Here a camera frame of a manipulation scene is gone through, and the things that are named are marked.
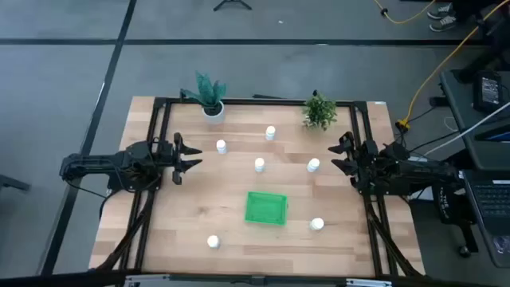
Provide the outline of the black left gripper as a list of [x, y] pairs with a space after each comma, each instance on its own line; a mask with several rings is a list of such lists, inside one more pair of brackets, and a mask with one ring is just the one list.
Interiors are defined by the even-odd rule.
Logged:
[[166, 140], [159, 143], [155, 156], [155, 167], [158, 171], [163, 171], [167, 167], [174, 168], [172, 171], [172, 182], [176, 185], [182, 184], [181, 173], [186, 173], [189, 169], [202, 162], [201, 159], [182, 160], [181, 153], [183, 155], [197, 155], [201, 154], [202, 151], [182, 144], [182, 136], [179, 132], [176, 132], [173, 143]]

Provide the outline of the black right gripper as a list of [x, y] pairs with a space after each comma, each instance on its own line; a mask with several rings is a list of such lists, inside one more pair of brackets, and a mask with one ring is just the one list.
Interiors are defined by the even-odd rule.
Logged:
[[346, 176], [350, 176], [351, 185], [356, 190], [369, 186], [375, 172], [375, 158], [379, 153], [374, 140], [365, 140], [356, 146], [352, 132], [346, 132], [339, 138], [339, 145], [329, 147], [328, 150], [336, 154], [346, 153], [346, 159], [332, 159], [331, 162]]

